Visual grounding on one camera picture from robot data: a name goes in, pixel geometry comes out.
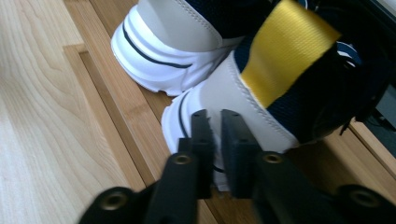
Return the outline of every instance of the wooden plank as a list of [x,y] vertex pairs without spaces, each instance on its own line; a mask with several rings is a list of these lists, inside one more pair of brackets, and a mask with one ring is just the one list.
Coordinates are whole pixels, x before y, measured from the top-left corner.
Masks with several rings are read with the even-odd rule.
[[131,188],[134,190],[141,190],[145,187],[145,184],[134,166],[125,145],[120,138],[117,129],[108,115],[105,105],[97,92],[90,74],[88,73],[87,66],[90,67],[90,72],[97,72],[90,63],[88,51],[85,50],[84,45],[67,46],[64,47],[64,53],[70,62],[73,71],[78,78],[78,82],[84,91],[85,97],[87,98],[87,104],[90,105],[92,113],[96,116],[98,123],[103,130],[104,137],[106,138],[110,148],[112,149],[115,159],[119,164],[125,178],[128,180]]
[[258,223],[251,200],[236,200],[230,192],[213,190],[212,198],[205,201],[219,223]]
[[140,188],[64,55],[82,43],[64,2],[0,1],[0,23],[0,223],[77,223],[104,189]]
[[[116,2],[90,0],[90,2],[109,36],[113,36],[114,31],[122,23],[129,10],[137,3],[136,0],[118,0]],[[163,91],[152,92],[141,86],[138,87],[145,96],[158,121],[161,121],[163,109],[171,104],[172,98],[168,97]]]
[[339,186],[359,184],[396,203],[396,180],[350,130],[287,155],[320,189],[335,193]]
[[[110,38],[88,1],[65,1],[99,76],[92,80],[146,184],[157,180],[169,151],[160,123],[138,86],[112,55]],[[207,205],[199,202],[200,223],[217,223]]]
[[382,143],[360,122],[352,122],[349,129],[363,142],[376,159],[396,179],[396,159]]

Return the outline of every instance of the black plastic part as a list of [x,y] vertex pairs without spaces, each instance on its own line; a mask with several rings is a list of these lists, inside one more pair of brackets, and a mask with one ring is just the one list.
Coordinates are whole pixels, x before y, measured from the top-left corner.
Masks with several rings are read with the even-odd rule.
[[178,152],[172,155],[165,164],[144,223],[195,223],[197,176],[197,157],[191,152]]
[[79,224],[143,223],[155,184],[135,193],[115,187],[99,194],[81,217]]
[[221,153],[231,194],[251,198],[255,158],[262,149],[238,113],[222,110],[221,117]]
[[254,215],[256,217],[257,223],[260,224],[280,224],[276,217],[274,210],[265,200],[254,201],[254,206],[252,206]]
[[191,152],[191,139],[179,138],[178,139],[178,152]]
[[396,207],[378,193],[359,185],[347,185],[337,190],[335,207],[348,223],[394,224]]
[[198,198],[209,199],[213,183],[213,160],[215,141],[206,117],[206,110],[191,116],[191,150],[199,158]]
[[[286,157],[262,152],[256,162],[253,200],[271,204],[279,223],[345,223]],[[265,215],[260,217],[265,223]]]

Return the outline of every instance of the yellow fabric tag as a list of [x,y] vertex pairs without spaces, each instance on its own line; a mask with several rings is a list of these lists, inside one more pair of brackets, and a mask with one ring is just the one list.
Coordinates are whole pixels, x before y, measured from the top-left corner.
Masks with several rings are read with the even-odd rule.
[[256,34],[241,79],[264,107],[282,96],[340,34],[292,0],[281,1]]

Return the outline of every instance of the navy blue stripe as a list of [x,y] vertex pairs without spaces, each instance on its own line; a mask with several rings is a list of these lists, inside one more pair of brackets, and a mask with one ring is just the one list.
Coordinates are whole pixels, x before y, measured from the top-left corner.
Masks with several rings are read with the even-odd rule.
[[305,7],[305,9],[308,9],[308,2],[306,0],[298,0],[298,2],[300,3],[300,5]]
[[350,45],[337,41],[337,50],[346,53],[352,59],[353,64],[355,63],[357,63],[358,65],[362,64],[361,57],[359,57],[358,52],[355,49],[353,49]]
[[183,118],[182,118],[182,116],[181,116],[181,107],[183,106],[184,99],[186,98],[186,96],[187,96],[188,94],[189,94],[189,92],[187,92],[187,93],[183,96],[183,98],[181,99],[181,102],[180,102],[180,106],[178,107],[178,124],[180,125],[180,129],[181,129],[181,131],[183,132],[183,135],[184,135],[185,138],[188,138],[189,135],[187,134],[186,127],[184,127]]
[[141,51],[135,44],[134,42],[132,42],[131,38],[129,38],[128,33],[125,30],[125,24],[122,24],[122,30],[124,32],[124,37],[125,39],[128,41],[129,45],[131,45],[132,48],[134,48],[134,50],[136,50],[136,52],[138,54],[140,54],[140,56],[142,56],[143,58],[145,58],[146,60],[152,62],[152,63],[157,63],[157,64],[162,64],[162,65],[167,65],[167,66],[171,66],[171,67],[175,67],[175,68],[188,68],[190,66],[192,66],[192,63],[190,64],[178,64],[178,63],[165,63],[165,62],[160,62],[157,61],[155,59],[150,58],[149,56],[147,56],[145,53],[143,53],[143,51]]
[[219,172],[219,173],[224,173],[223,169],[220,169],[219,167],[217,167],[215,165],[213,165],[213,170],[216,171],[216,172]]

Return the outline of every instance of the high-top sneaker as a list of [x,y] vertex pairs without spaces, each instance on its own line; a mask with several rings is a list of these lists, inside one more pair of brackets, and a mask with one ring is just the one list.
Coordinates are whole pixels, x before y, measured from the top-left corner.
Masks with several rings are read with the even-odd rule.
[[[228,109],[242,115],[263,150],[284,152],[372,107],[393,67],[379,31],[362,11],[324,2],[316,14],[281,1],[207,80],[174,99],[162,118],[171,152],[179,138],[191,136],[191,114],[201,109],[217,141],[220,111]],[[227,190],[220,155],[215,182]]]
[[138,84],[179,95],[206,79],[272,8],[267,0],[140,0],[111,46]]

